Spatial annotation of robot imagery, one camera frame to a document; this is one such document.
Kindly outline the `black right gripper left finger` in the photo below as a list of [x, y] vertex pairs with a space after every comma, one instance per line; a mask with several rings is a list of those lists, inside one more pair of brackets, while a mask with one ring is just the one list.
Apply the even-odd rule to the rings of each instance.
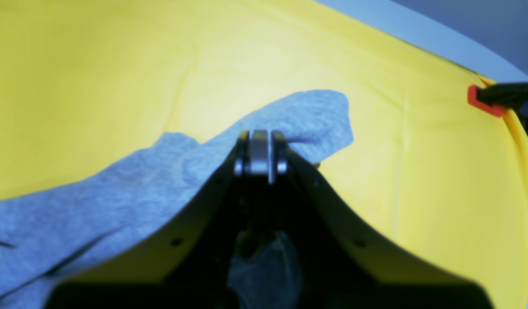
[[61, 283], [47, 309], [238, 309], [228, 286], [238, 236], [256, 236], [254, 193], [272, 178], [269, 133], [240, 134], [226, 160], [162, 228]]

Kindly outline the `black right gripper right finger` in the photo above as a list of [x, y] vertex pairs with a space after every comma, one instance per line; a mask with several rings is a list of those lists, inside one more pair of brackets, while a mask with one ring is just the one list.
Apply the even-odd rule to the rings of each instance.
[[375, 230], [324, 176], [270, 135], [281, 226], [299, 255], [299, 309], [492, 309], [483, 288]]

